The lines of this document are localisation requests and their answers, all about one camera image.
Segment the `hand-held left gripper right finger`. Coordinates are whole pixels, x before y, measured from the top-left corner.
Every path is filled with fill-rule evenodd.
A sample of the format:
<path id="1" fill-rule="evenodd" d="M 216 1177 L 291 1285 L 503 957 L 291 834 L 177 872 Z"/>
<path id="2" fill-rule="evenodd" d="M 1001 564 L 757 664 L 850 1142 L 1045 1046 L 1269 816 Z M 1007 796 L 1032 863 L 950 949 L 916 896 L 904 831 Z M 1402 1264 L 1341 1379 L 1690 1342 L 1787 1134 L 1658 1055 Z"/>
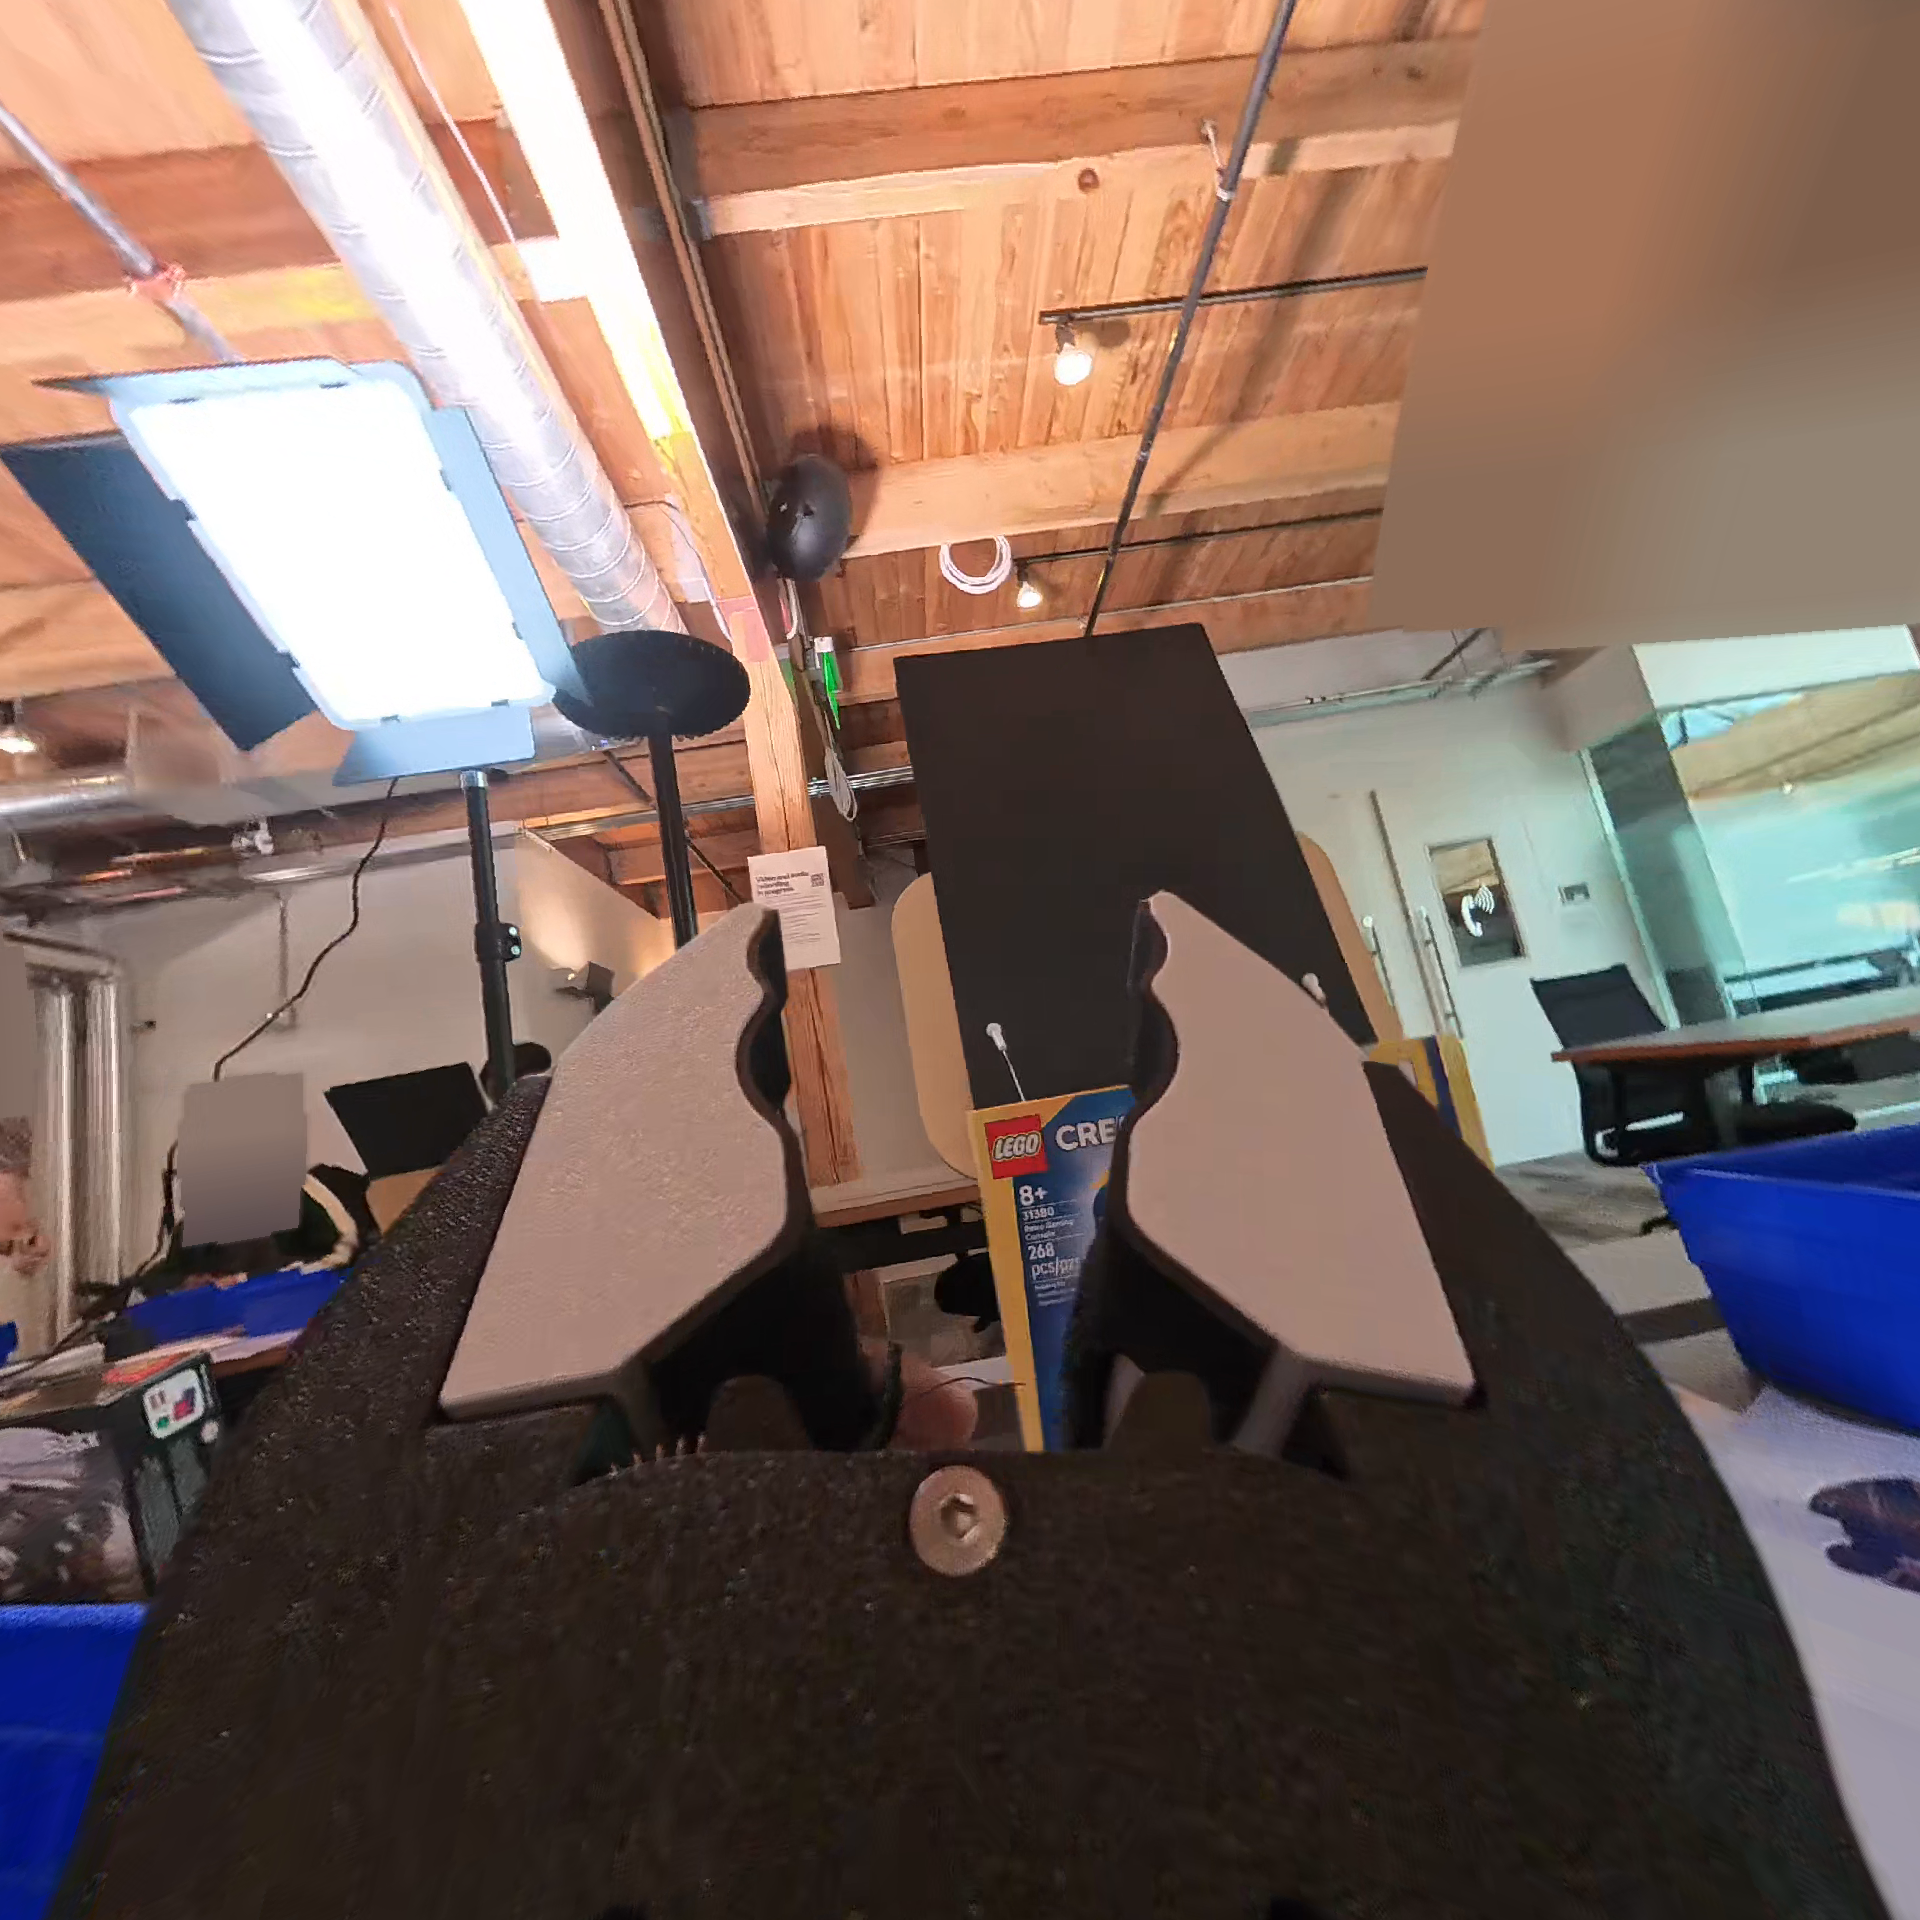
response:
<path id="1" fill-rule="evenodd" d="M 1133 1110 L 1068 1322 L 1072 1450 L 1332 1459 L 1323 1398 L 1477 1405 L 1357 1046 L 1180 894 L 1137 916 Z"/>

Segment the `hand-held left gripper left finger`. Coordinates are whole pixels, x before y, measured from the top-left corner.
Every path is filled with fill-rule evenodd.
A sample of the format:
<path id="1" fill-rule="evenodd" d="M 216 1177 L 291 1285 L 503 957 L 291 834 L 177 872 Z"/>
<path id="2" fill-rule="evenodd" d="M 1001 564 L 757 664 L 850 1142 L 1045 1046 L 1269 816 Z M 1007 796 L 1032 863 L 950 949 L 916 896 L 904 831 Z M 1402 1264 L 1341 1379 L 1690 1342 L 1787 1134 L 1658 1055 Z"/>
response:
<path id="1" fill-rule="evenodd" d="M 816 1441 L 816 1287 L 783 1118 L 780 920 L 728 911 L 556 1059 L 467 1307 L 444 1421 L 611 1402 L 632 1439 L 736 1439 L 736 1374 Z"/>

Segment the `thick instruction booklet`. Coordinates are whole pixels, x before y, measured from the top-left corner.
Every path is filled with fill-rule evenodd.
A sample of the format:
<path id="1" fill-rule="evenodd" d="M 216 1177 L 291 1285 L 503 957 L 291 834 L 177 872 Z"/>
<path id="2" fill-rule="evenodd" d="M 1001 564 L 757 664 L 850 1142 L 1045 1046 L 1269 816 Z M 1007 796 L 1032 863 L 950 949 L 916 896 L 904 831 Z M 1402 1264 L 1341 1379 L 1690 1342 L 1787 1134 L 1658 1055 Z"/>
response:
<path id="1" fill-rule="evenodd" d="M 1670 1379 L 1761 1551 L 1889 1918 L 1920 1911 L 1918 1434 Z"/>

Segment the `blue yellow toy brick box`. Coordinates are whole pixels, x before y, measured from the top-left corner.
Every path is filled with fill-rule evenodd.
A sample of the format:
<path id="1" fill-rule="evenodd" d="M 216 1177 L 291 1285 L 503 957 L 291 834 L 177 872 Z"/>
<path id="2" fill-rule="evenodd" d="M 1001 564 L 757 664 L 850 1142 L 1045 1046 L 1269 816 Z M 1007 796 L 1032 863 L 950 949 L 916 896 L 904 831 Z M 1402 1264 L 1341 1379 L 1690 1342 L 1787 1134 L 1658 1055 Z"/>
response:
<path id="1" fill-rule="evenodd" d="M 1378 1097 L 1397 1067 L 1388 1067 L 1378 1047 L 1361 1051 L 1361 1059 Z M 1007 1333 L 1007 1353 L 1013 1364 L 1020 1427 L 1026 1450 L 1072 1450 L 1068 1322 L 1103 1215 L 1117 1135 L 1133 1101 L 1133 1084 L 1107 1084 L 973 1117 L 988 1264 L 997 1285 L 997 1322 Z M 1224 1447 L 1128 1447 L 1112 1455 L 1189 1459 L 1211 1450 Z M 1337 1474 L 1341 1450 L 1332 1459 L 1305 1464 Z"/>

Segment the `white paper notice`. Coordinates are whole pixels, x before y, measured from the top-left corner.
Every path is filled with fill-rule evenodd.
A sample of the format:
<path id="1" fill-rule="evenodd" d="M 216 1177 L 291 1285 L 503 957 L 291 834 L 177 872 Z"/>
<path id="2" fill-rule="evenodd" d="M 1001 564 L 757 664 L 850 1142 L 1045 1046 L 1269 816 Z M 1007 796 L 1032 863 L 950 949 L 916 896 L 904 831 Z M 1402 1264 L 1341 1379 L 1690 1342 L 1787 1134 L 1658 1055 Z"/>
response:
<path id="1" fill-rule="evenodd" d="M 789 973 L 834 970 L 842 959 L 830 851 L 757 851 L 749 896 L 780 920 Z"/>

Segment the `blue plastic bin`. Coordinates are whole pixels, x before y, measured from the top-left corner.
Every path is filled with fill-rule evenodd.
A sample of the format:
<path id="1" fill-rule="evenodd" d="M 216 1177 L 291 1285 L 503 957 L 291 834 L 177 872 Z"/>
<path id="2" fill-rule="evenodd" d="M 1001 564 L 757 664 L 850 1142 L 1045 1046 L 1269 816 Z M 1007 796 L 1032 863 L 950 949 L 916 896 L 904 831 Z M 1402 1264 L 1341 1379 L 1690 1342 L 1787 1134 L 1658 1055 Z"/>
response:
<path id="1" fill-rule="evenodd" d="M 1920 1427 L 1920 1128 L 1650 1165 L 1664 1211 L 1761 1379 Z"/>
<path id="2" fill-rule="evenodd" d="M 231 1287 L 177 1287 L 132 1302 L 125 1322 L 157 1342 L 304 1333 L 354 1269 L 278 1269 Z"/>
<path id="3" fill-rule="evenodd" d="M 0 1609 L 0 1918 L 42 1920 L 75 1845 L 143 1601 Z"/>

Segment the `black backdrop panel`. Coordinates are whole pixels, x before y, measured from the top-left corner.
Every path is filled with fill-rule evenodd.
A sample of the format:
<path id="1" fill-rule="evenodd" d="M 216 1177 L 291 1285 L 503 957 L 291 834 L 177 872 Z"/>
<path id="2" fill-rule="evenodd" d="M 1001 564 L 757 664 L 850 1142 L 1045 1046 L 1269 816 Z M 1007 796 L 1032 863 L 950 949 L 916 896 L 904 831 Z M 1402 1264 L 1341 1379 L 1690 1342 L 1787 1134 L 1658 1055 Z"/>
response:
<path id="1" fill-rule="evenodd" d="M 1133 1067 L 1133 931 L 1154 894 L 1376 1028 L 1301 834 L 1199 620 L 911 654 L 893 670 L 976 1106 L 1107 1089 Z"/>

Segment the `wooden office desk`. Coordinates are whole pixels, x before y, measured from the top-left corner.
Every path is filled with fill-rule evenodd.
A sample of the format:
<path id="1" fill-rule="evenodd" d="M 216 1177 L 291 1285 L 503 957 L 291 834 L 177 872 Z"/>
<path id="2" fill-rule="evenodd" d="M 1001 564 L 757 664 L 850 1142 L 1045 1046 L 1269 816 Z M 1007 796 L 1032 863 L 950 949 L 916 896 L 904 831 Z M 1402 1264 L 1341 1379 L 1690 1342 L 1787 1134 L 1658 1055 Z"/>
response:
<path id="1" fill-rule="evenodd" d="M 1888 1036 L 1918 1036 L 1918 994 L 1879 994 L 1844 1002 L 1813 1002 L 1773 1013 L 1743 1013 L 1702 1028 L 1664 1028 L 1650 1036 L 1600 1040 L 1555 1047 L 1550 1059 L 1572 1071 L 1628 1071 L 1628 1067 L 1750 1067 L 1795 1055 L 1809 1047 L 1858 1047 Z"/>

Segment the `black toy brick box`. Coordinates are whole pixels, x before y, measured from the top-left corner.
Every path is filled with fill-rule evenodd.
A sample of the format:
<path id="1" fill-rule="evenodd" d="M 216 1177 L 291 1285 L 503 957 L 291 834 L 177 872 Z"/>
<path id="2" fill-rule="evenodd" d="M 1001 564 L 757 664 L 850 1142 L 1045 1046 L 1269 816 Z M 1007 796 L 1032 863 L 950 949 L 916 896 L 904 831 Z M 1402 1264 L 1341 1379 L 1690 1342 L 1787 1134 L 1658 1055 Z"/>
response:
<path id="1" fill-rule="evenodd" d="M 45 1353 L 0 1385 L 4 1604 L 149 1601 L 221 1447 L 210 1353 Z"/>

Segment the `black ceiling dome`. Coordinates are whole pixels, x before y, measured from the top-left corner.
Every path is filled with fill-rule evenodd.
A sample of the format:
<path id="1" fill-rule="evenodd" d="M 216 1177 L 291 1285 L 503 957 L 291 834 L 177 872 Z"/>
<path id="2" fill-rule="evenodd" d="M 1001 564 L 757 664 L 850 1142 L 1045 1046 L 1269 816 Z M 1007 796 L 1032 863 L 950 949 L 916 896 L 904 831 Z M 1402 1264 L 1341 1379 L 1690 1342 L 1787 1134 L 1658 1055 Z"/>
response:
<path id="1" fill-rule="evenodd" d="M 821 583 L 850 544 L 850 477 L 827 455 L 792 459 L 768 494 L 765 551 L 783 583 Z"/>

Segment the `LED studio light panel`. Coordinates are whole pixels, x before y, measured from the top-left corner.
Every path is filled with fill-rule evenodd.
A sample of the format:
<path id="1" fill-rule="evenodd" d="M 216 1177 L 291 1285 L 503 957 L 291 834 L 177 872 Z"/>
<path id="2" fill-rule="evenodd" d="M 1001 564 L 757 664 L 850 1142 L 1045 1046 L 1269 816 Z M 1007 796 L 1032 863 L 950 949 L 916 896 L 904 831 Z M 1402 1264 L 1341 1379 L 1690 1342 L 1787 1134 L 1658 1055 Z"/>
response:
<path id="1" fill-rule="evenodd" d="M 237 751 L 308 716 L 336 784 L 532 763 L 580 670 L 461 408 L 328 356 L 60 379 L 106 435 L 4 469 Z"/>

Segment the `ceiling strip light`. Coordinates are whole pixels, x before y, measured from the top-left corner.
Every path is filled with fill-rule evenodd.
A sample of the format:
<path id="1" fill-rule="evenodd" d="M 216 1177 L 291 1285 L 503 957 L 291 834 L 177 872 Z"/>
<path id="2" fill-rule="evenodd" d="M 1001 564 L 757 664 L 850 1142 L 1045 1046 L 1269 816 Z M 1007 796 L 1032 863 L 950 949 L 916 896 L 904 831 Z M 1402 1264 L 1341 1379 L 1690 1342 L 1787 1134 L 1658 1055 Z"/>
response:
<path id="1" fill-rule="evenodd" d="M 591 306 L 651 443 L 689 447 L 685 387 L 548 10 L 467 0 L 461 12 L 554 217 L 556 268 L 532 274 L 537 293 Z"/>

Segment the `silver ventilation duct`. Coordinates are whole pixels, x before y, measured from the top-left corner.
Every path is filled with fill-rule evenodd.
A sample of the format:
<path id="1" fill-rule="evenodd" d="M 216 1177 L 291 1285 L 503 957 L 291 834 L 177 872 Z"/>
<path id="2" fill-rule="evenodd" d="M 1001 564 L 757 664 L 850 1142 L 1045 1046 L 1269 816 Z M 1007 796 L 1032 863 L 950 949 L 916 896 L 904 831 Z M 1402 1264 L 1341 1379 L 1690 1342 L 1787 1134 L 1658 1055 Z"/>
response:
<path id="1" fill-rule="evenodd" d="M 673 586 L 367 15 L 330 0 L 177 0 L 173 15 L 430 393 L 469 415 L 493 482 L 588 618 L 609 634 L 685 634 Z"/>

